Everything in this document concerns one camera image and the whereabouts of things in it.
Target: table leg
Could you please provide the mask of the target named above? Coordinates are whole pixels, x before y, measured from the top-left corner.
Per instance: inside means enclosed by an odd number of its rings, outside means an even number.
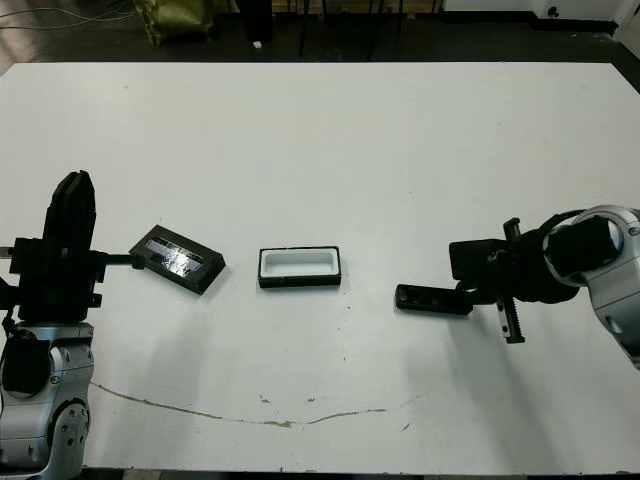
[[[396,32],[396,36],[400,36],[400,30],[402,29],[402,7],[404,6],[404,0],[400,0],[400,4],[398,5],[398,31]]]
[[[367,62],[371,61],[373,56],[373,47],[376,44],[376,36],[378,35],[378,29],[380,28],[380,21],[382,20],[382,9],[384,8],[384,0],[380,0],[378,5],[378,13],[376,15],[376,24],[373,27],[373,35],[371,36],[371,42],[369,43],[369,52],[367,53]]]
[[[300,36],[300,51],[298,52],[298,56],[302,57],[304,53],[304,39],[307,35],[307,19],[309,17],[309,1],[304,0],[304,13],[302,14],[302,35]]]

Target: black mount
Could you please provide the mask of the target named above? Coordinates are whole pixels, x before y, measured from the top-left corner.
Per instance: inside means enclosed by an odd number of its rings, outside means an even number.
[[[0,250],[0,257],[11,258],[9,272],[20,275],[18,286],[0,279],[0,310],[8,310],[7,322],[17,305],[18,317],[29,323],[81,322],[89,308],[100,307],[102,296],[93,289],[104,280],[107,265],[144,268],[139,256],[90,250],[95,220],[89,174],[70,173],[53,194],[42,238],[17,238],[13,247]]]
[[[467,315],[474,305],[498,307],[502,334],[507,343],[522,343],[514,299],[523,302],[558,303],[570,300],[578,287],[560,283],[545,260],[543,242],[560,222],[581,213],[573,210],[554,215],[540,228],[520,233],[520,220],[503,225],[505,240],[486,239],[449,244],[455,289],[400,284],[396,306],[401,309]]]

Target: white table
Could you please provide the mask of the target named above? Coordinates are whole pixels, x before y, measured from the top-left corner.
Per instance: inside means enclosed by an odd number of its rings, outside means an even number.
[[[228,263],[202,297],[108,270],[89,466],[638,471],[640,373],[586,292],[521,305],[511,346],[494,307],[450,320],[393,293],[453,286],[448,243],[512,216],[640,206],[639,126],[604,64],[16,65],[0,244],[40,236],[57,183],[86,169],[94,248],[159,223]],[[331,244],[339,290],[258,288],[259,248]]]

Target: floor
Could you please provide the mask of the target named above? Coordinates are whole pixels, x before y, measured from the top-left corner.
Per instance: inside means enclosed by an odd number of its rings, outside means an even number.
[[[108,0],[3,0],[0,14],[57,6],[87,16],[106,11]],[[61,25],[73,22],[40,12],[0,18],[0,26]],[[16,62],[360,62],[366,61],[373,18],[336,14],[312,17],[305,51],[298,57],[300,16],[274,18],[274,39],[256,50],[239,16],[221,14],[212,42],[149,43],[142,21],[133,16],[53,31],[0,29],[0,74]],[[396,36],[396,18],[380,22],[373,61],[378,62],[611,62],[640,92],[640,61],[606,33],[533,30],[522,22],[452,23],[439,15],[405,19]]]

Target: crack line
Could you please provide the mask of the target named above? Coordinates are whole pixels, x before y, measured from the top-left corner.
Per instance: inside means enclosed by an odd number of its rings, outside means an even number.
[[[351,416],[362,415],[366,413],[384,413],[388,411],[395,411],[409,405],[410,403],[415,402],[416,400],[419,400],[420,398],[424,397],[429,393],[429,391],[427,390],[393,408],[368,408],[366,410],[355,410],[352,412],[334,413],[333,415],[327,415],[326,417],[317,418],[315,420],[310,420],[307,422],[299,422],[299,421],[292,421],[292,420],[285,420],[284,422],[277,422],[275,420],[261,422],[257,420],[245,420],[244,418],[221,417],[219,415],[199,412],[197,410],[189,410],[187,408],[174,407],[173,405],[167,405],[165,403],[152,402],[147,400],[146,398],[136,398],[131,395],[126,395],[124,393],[116,392],[115,390],[111,390],[110,388],[107,388],[104,385],[101,385],[99,383],[95,383],[95,382],[89,382],[89,383],[94,387],[102,390],[103,392],[109,393],[118,398],[122,398],[123,400],[129,400],[131,402],[140,403],[142,405],[149,405],[151,407],[156,407],[156,408],[164,408],[166,410],[172,410],[174,412],[179,412],[179,413],[187,413],[190,415],[196,415],[198,417],[208,418],[210,420],[222,420],[224,422],[246,423],[250,425],[267,425],[270,427],[278,427],[278,428],[291,428],[294,425],[315,425],[317,423],[324,422],[327,420],[332,420],[339,417],[351,417]]]

